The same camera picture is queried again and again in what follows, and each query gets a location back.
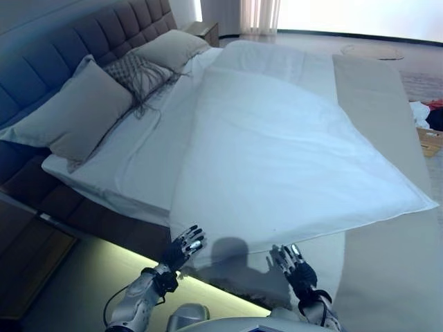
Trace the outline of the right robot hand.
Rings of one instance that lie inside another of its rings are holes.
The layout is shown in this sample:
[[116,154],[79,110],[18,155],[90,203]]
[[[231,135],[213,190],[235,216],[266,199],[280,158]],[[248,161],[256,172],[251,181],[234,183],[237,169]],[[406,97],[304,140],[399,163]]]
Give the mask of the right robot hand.
[[295,296],[300,301],[308,301],[317,287],[318,279],[314,269],[305,261],[299,247],[294,243],[288,246],[273,245],[270,253]]

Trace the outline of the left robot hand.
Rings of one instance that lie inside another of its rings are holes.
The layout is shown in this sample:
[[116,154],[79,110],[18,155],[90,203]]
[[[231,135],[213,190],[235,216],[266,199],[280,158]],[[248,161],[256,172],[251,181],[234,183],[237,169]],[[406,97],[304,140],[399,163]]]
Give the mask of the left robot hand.
[[206,238],[198,225],[193,225],[180,234],[165,250],[161,263],[171,272],[180,270],[186,262],[205,245]]

